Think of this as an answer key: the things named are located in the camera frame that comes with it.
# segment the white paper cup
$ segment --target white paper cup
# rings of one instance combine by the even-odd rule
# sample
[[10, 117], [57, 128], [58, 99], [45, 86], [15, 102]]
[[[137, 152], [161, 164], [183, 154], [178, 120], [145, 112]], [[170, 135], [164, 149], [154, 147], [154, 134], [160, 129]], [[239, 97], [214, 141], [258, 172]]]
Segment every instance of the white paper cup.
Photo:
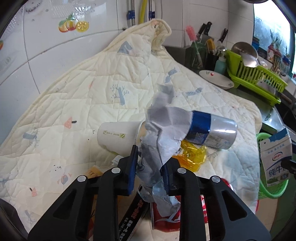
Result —
[[98, 130], [98, 143], [103, 148], [123, 157], [129, 156], [133, 145], [139, 143], [138, 133], [144, 126], [143, 122], [104, 122]]

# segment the metal pipe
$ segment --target metal pipe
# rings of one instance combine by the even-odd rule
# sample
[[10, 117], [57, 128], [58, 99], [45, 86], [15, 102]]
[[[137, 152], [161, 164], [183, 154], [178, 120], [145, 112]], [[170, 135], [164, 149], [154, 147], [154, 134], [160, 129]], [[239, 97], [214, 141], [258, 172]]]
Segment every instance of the metal pipe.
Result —
[[149, 16], [149, 21], [152, 19], [151, 14], [152, 13], [152, 0], [148, 0], [148, 16]]
[[[131, 0], [131, 11], [135, 11], [135, 0]], [[132, 26], [136, 25], [136, 19], [135, 18], [131, 19], [131, 25]]]

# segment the countertop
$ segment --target countertop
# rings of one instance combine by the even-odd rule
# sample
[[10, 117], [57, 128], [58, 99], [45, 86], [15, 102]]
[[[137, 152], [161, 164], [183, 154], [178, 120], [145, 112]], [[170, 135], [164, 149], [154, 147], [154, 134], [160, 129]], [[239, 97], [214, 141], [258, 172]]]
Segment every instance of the countertop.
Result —
[[237, 89], [231, 88], [227, 91], [250, 100], [257, 105], [262, 116], [262, 130], [270, 134], [275, 134], [284, 128], [288, 128], [291, 139], [296, 141], [296, 133], [284, 124], [278, 110], [267, 104], [262, 96], [243, 86], [239, 86]]

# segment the red can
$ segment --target red can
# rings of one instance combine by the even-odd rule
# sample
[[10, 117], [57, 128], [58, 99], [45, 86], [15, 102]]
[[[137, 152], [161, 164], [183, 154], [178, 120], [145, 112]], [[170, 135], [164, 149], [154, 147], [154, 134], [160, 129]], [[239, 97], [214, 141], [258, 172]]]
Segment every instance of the red can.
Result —
[[[223, 182], [227, 186], [229, 186], [232, 190], [232, 185], [224, 178], [221, 178]], [[177, 200], [181, 202], [181, 196], [176, 196]], [[202, 209], [203, 209], [203, 215], [204, 215], [204, 222], [207, 223], [207, 210], [205, 206], [205, 198], [203, 195], [200, 195], [201, 201], [202, 201]], [[179, 209], [175, 214], [168, 216], [168, 217], [162, 217], [158, 210], [156, 203], [153, 202], [150, 204], [151, 208], [151, 219], [152, 219], [152, 229], [160, 230], [162, 232], [175, 232], [180, 230], [180, 216], [181, 216], [181, 210]]]

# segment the pipe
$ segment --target pipe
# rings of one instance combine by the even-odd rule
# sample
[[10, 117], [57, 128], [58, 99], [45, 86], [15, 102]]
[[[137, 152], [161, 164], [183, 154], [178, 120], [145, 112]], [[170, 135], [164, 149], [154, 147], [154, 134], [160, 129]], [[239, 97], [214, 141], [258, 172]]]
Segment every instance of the pipe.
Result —
[[[135, 12], [135, 0], [131, 0], [131, 11]], [[136, 19], [135, 18], [131, 19], [131, 25], [132, 26], [136, 25]]]
[[141, 6], [141, 12], [140, 12], [140, 18], [139, 18], [139, 24], [144, 22], [145, 19], [145, 11], [147, 7], [148, 0], [143, 0], [142, 1], [142, 6]]
[[148, 14], [149, 14], [149, 21], [152, 19], [151, 13], [152, 13], [152, 0], [149, 0], [148, 2]]

